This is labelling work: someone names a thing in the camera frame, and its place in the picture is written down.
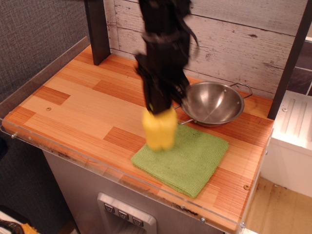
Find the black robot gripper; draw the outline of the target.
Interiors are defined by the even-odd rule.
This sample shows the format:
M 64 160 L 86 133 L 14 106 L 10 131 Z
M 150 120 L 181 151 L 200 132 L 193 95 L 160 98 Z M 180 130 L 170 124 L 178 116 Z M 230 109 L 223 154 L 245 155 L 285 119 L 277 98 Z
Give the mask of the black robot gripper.
M 143 80 L 145 104 L 154 115 L 171 107 L 172 99 L 185 96 L 189 82 L 183 72 L 188 64 L 189 34 L 143 34 L 146 54 L 136 54 L 137 73 Z

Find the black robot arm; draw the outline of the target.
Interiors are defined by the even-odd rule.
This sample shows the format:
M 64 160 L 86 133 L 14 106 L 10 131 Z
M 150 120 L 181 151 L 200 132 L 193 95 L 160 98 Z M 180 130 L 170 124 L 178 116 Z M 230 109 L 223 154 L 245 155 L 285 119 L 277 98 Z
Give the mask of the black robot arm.
M 189 0 L 139 1 L 146 53 L 136 54 L 136 71 L 143 80 L 146 108 L 154 115 L 168 110 L 172 101 L 181 103 L 189 86 L 183 69 L 195 35 L 183 19 L 190 14 L 190 4 Z

